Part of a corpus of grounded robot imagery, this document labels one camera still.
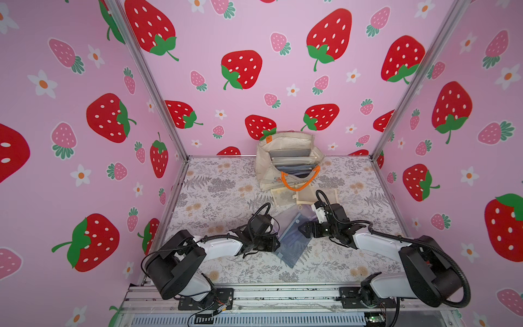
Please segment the grey pouch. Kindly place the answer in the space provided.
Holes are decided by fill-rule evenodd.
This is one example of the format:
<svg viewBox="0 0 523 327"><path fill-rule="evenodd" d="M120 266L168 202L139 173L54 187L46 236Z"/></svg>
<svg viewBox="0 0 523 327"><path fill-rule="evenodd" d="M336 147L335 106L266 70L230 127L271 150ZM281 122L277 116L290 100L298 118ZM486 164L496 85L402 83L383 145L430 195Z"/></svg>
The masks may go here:
<svg viewBox="0 0 523 327"><path fill-rule="evenodd" d="M269 152L272 160L276 161L310 161L317 157L312 154L311 149L277 149Z"/></svg>

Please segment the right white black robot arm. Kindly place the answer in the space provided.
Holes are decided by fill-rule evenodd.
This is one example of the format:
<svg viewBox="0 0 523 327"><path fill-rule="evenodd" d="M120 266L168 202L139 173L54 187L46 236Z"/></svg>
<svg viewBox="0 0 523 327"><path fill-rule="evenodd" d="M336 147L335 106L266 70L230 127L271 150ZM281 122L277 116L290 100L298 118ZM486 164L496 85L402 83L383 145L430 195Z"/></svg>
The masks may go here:
<svg viewBox="0 0 523 327"><path fill-rule="evenodd" d="M366 307L386 298L418 299L429 307L464 308L471 302L471 286L459 265L431 237L405 238L380 232L373 222L351 221L340 204L332 204L317 190L312 209L317 220L299 227L306 238L329 238L344 248L373 252L399 262L403 272L369 275L360 284L359 297Z"/></svg>

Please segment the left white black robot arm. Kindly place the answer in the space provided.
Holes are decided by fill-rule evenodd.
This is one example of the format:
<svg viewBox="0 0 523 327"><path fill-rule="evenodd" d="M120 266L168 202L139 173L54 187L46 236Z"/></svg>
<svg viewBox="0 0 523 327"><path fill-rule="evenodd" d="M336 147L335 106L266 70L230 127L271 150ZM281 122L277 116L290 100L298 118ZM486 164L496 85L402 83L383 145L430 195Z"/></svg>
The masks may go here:
<svg viewBox="0 0 523 327"><path fill-rule="evenodd" d="M214 291L211 279L200 273L200 266L222 257L274 253L280 248L279 222L270 215L271 203L263 204L247 223L225 234L195 237L181 230L160 249L147 254L140 264L163 300L177 296L201 302Z"/></svg>

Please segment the blue pouch near right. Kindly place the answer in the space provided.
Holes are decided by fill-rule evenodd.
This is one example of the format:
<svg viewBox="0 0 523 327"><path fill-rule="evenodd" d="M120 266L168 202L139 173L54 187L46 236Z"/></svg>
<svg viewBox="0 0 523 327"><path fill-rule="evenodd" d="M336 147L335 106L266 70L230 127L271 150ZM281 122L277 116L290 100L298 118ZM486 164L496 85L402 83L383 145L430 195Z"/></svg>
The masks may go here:
<svg viewBox="0 0 523 327"><path fill-rule="evenodd" d="M276 250L275 255L288 267L295 267L310 242L310 238L305 237L301 231L299 231L299 227L314 220L315 217L307 217L298 213L280 235L280 247Z"/></svg>

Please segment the purple pouch near right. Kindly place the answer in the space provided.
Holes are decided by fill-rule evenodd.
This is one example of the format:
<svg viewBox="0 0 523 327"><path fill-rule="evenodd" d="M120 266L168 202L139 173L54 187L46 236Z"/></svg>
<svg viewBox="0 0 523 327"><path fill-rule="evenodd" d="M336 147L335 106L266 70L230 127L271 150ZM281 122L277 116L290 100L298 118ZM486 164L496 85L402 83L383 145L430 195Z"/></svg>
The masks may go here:
<svg viewBox="0 0 523 327"><path fill-rule="evenodd" d="M298 214L300 214L304 219L307 220L314 220L316 218L314 210L312 210L309 205L294 205L282 211L281 213L275 214L273 216L274 219L278 221L276 226L280 227L280 232L284 232L285 229L288 228L291 225L291 223L296 220L296 216Z"/></svg>

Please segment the cream canvas tote bag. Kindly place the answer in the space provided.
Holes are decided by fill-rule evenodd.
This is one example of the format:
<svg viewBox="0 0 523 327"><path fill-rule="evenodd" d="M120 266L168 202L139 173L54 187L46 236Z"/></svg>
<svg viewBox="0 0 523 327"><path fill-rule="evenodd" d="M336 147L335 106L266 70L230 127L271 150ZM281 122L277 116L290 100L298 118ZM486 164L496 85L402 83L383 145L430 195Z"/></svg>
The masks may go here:
<svg viewBox="0 0 523 327"><path fill-rule="evenodd" d="M319 176L324 160L314 140L310 134L285 132L259 141L255 173L260 189L285 187L300 192L307 188Z"/></svg>

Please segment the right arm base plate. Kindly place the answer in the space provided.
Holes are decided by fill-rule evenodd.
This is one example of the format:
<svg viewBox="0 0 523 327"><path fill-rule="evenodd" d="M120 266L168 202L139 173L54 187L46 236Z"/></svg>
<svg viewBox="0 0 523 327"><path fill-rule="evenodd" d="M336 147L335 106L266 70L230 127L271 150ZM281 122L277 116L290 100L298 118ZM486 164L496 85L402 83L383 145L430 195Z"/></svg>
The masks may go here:
<svg viewBox="0 0 523 327"><path fill-rule="evenodd" d="M378 298L369 289L361 287L340 287L335 301L341 302L343 309L393 309L396 301L393 298Z"/></svg>

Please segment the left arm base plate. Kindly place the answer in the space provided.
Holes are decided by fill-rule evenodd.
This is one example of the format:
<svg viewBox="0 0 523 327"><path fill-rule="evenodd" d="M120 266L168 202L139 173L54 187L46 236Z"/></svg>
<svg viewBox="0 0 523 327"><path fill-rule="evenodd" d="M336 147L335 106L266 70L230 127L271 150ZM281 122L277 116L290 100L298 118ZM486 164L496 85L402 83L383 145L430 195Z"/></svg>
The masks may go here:
<svg viewBox="0 0 523 327"><path fill-rule="evenodd" d="M180 296L179 311L213 310L222 312L230 310L234 302L234 288L213 288L209 292L193 296Z"/></svg>

